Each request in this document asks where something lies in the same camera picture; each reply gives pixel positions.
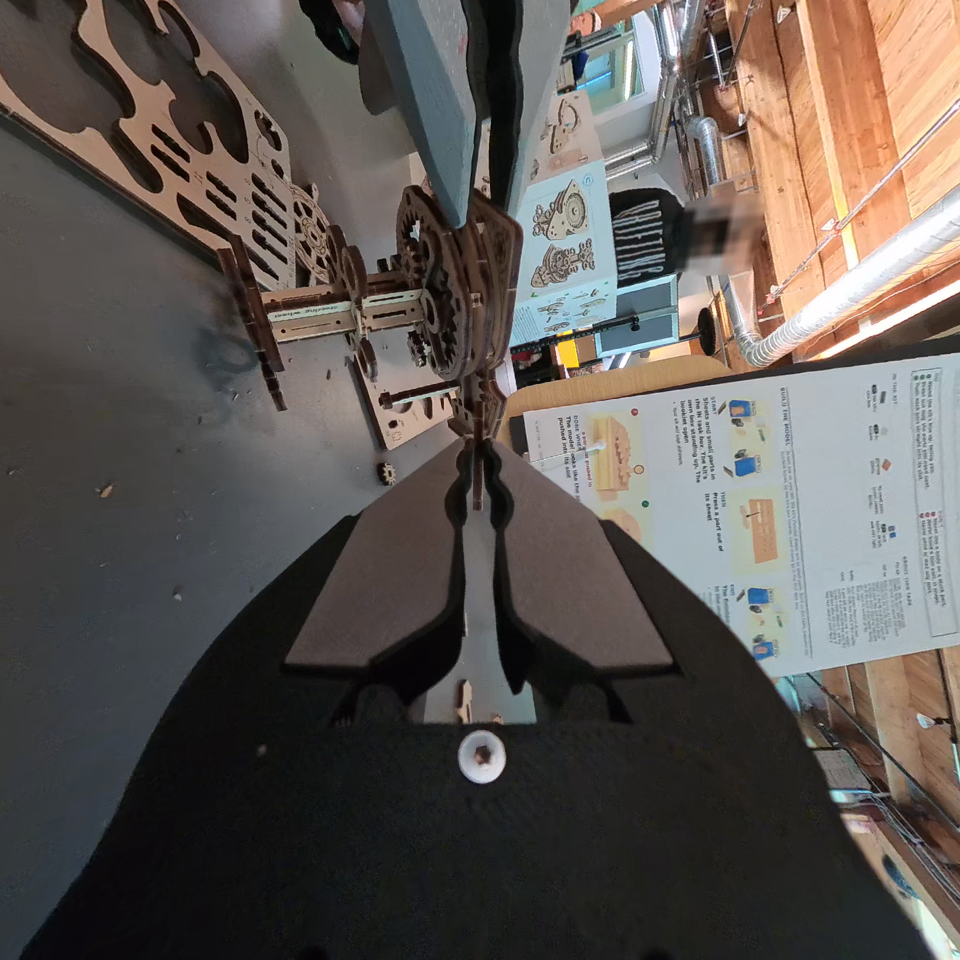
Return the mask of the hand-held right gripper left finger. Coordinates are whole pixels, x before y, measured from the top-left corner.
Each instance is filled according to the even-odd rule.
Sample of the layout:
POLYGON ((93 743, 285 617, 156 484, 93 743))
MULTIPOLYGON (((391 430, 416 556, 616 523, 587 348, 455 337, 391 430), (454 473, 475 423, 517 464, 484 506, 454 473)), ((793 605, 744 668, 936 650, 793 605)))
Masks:
POLYGON ((456 665, 464 635, 470 450, 453 443, 356 519, 284 665, 391 688, 411 703, 456 665))

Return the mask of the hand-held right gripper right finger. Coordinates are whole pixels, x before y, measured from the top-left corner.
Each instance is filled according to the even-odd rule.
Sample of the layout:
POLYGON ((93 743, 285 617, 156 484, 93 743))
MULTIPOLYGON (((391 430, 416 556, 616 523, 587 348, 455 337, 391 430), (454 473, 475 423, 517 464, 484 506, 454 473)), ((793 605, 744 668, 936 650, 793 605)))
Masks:
POLYGON ((512 692, 672 673, 676 662, 599 518, 504 444, 484 442, 499 659, 512 692))

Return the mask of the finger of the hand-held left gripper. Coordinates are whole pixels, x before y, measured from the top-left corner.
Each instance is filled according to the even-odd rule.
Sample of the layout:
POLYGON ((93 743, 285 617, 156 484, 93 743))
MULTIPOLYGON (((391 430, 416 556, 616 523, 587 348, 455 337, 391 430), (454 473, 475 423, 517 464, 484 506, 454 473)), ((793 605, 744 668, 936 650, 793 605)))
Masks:
POLYGON ((557 91, 567 1, 487 3, 488 172, 492 203, 516 217, 557 91))
POLYGON ((365 3, 362 48, 376 52, 452 227, 466 224, 486 100, 487 27, 480 2, 365 3))

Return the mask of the wooden mechanical model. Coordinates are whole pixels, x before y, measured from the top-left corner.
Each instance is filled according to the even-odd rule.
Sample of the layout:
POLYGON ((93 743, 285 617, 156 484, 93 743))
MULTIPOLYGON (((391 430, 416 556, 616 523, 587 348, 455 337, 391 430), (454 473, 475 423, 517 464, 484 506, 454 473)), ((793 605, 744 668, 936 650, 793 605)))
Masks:
POLYGON ((486 441, 497 438, 507 404, 498 372, 509 365, 521 272, 518 222, 473 190, 464 226, 452 226, 421 186, 402 193, 395 254, 368 270, 357 246, 330 223, 331 283, 274 293, 260 289, 253 255, 231 234, 217 250, 273 406, 285 411, 281 344, 343 336, 352 360, 378 381, 384 362, 423 371, 412 389, 379 404, 453 394, 450 429, 473 453, 473 508, 483 502, 486 441))

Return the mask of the pale blue model kit box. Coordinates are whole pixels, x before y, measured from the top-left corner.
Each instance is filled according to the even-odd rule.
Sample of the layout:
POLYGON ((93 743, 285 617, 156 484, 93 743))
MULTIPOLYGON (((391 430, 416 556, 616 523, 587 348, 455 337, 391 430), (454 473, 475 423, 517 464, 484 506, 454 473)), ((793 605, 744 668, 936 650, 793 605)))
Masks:
POLYGON ((523 246, 513 349, 616 316, 606 165, 586 92, 556 93, 550 102, 514 219, 523 246))

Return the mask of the small wooden part sheet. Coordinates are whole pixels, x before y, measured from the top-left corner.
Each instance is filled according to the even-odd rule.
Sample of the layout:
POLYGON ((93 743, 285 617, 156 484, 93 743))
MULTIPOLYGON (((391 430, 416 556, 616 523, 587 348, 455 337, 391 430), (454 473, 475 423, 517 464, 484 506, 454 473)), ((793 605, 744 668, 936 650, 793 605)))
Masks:
POLYGON ((423 371, 414 368, 410 361, 382 363, 376 382, 366 376, 359 360, 352 360, 352 367, 359 399, 380 450, 397 450, 433 426, 444 425, 450 420, 453 393, 406 400, 390 409, 379 404, 382 394, 412 389, 419 381, 419 375, 423 371))

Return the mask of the large wooden part sheet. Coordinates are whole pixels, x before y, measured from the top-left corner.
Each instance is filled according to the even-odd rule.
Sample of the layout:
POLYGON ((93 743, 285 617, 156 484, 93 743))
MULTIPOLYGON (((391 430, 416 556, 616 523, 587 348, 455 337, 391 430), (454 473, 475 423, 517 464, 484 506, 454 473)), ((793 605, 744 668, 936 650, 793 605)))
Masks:
POLYGON ((296 274, 289 143, 178 2, 2 2, 2 117, 269 292, 296 274))

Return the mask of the wooden ship's wheel part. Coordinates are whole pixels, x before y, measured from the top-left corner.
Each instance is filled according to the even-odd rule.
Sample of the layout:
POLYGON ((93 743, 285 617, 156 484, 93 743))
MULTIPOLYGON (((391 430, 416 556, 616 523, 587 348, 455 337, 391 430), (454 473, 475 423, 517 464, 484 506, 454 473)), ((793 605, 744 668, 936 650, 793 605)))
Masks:
POLYGON ((296 285, 329 285, 330 220, 320 206, 319 188, 291 184, 296 285))

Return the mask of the black rod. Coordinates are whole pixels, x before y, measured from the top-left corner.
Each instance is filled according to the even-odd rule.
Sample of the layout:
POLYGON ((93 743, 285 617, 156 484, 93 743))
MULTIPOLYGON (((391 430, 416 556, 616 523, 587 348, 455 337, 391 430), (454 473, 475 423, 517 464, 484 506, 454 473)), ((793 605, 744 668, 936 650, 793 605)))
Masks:
POLYGON ((558 331, 554 339, 557 341, 586 339, 608 330, 619 330, 622 328, 633 329, 639 322, 640 315, 637 313, 632 313, 622 317, 598 321, 588 326, 583 326, 576 329, 558 331))

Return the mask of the printed instruction sheet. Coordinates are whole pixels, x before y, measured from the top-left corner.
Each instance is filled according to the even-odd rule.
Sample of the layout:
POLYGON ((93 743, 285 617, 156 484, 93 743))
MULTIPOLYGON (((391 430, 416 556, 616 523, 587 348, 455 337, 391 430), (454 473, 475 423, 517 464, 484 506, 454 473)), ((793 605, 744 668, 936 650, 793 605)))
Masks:
POLYGON ((511 419, 771 677, 955 646, 957 353, 786 370, 511 419))

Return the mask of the silver ventilation duct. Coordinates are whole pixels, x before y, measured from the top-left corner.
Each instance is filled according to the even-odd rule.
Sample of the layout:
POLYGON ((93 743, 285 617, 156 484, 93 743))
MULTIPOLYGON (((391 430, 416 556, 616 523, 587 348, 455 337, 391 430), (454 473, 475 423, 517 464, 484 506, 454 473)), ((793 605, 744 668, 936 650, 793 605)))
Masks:
POLYGON ((769 367, 929 268, 948 248, 957 245, 958 237, 959 187, 955 186, 765 336, 756 317, 753 282, 745 280, 746 301, 743 302, 735 278, 724 276, 723 298, 741 357, 754 369, 769 367))

